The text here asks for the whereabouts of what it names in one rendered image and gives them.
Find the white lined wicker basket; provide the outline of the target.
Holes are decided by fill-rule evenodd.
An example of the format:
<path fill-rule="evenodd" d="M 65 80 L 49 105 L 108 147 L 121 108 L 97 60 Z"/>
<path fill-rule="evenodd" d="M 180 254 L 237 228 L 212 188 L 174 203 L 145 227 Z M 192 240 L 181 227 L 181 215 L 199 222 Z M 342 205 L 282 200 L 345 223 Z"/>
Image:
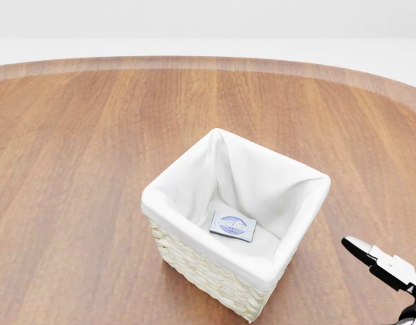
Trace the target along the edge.
<path fill-rule="evenodd" d="M 213 129 L 142 192 L 161 257 L 253 322 L 292 260 L 331 185 L 328 175 Z M 257 221 L 252 242 L 209 231 L 214 210 Z"/>

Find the grey cream cheese box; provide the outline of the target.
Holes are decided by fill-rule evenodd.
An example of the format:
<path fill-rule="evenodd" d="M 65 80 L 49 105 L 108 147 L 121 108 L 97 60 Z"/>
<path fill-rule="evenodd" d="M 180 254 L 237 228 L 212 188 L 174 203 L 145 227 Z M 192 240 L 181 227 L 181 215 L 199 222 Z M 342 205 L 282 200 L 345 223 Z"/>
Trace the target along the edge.
<path fill-rule="evenodd" d="M 209 231 L 212 234 L 252 242 L 257 221 L 238 213 L 214 210 Z"/>

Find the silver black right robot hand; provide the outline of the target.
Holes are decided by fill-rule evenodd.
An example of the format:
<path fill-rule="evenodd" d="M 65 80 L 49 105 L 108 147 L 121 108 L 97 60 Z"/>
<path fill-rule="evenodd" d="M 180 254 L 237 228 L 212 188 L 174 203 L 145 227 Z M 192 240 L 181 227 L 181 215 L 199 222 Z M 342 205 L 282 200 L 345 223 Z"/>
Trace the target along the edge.
<path fill-rule="evenodd" d="M 393 325 L 416 325 L 416 271 L 414 266 L 397 255 L 390 256 L 379 247 L 353 236 L 343 237 L 341 243 L 348 252 L 364 263 L 376 278 L 390 288 L 409 293 L 414 298 L 413 304 L 403 309 L 398 321 Z"/>

